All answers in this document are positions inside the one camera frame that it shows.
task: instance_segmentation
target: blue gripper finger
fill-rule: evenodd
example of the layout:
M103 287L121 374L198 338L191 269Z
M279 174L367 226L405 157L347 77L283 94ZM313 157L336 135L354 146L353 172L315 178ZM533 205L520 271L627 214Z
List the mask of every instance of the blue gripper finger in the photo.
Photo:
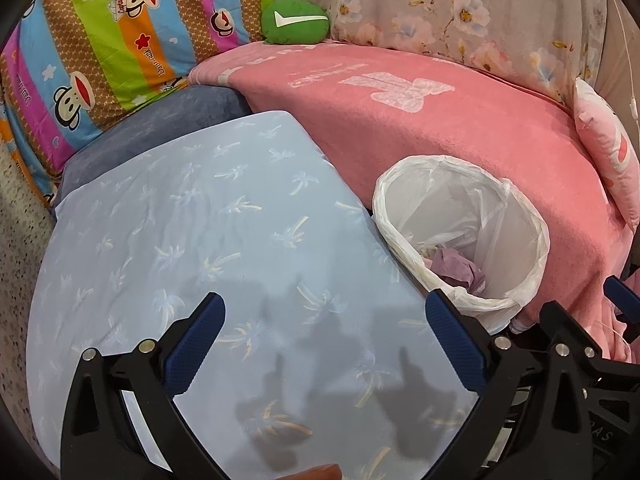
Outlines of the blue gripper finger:
M604 295L631 323L640 323L640 298L615 276L604 281Z
M427 322L447 354L463 386L478 395L486 387L484 356L465 327L460 323L453 304L438 290L430 292L425 302Z
M225 323L225 301L217 294L209 294L205 301L198 317L164 360L162 386L170 397L187 391Z

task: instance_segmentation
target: pink bedspread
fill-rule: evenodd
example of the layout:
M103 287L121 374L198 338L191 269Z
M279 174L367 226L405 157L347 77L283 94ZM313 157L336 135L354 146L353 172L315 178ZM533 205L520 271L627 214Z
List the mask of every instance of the pink bedspread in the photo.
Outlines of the pink bedspread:
M558 105L451 62L339 43L251 43L201 63L190 83L290 112L367 207L380 174L409 155L453 155L511 179L551 238L540 290L513 326L558 300L605 356L630 360L602 284L622 272L632 232Z

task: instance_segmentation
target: trash bin liner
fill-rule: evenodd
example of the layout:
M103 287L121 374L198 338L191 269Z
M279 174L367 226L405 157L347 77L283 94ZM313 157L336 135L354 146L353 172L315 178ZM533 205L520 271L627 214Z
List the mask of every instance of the trash bin liner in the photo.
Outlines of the trash bin liner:
M508 179L453 156L409 156L376 183L374 219L389 248L428 290L490 332L504 329L538 292L549 252L546 222ZM486 274L482 297L447 285L422 260L460 251Z

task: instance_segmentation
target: colorful striped blanket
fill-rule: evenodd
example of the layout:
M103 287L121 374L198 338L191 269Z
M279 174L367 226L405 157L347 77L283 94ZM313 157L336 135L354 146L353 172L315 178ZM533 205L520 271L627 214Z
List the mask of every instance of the colorful striped blanket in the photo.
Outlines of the colorful striped blanket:
M0 132L41 199L110 126L260 40L270 1L34 0L0 55Z

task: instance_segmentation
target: green pillow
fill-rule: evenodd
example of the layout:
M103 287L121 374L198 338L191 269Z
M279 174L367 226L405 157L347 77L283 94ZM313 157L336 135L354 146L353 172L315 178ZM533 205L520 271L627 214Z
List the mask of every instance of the green pillow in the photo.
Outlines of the green pillow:
M326 38L329 19L320 7L305 0L275 0L262 12L266 43L316 44Z

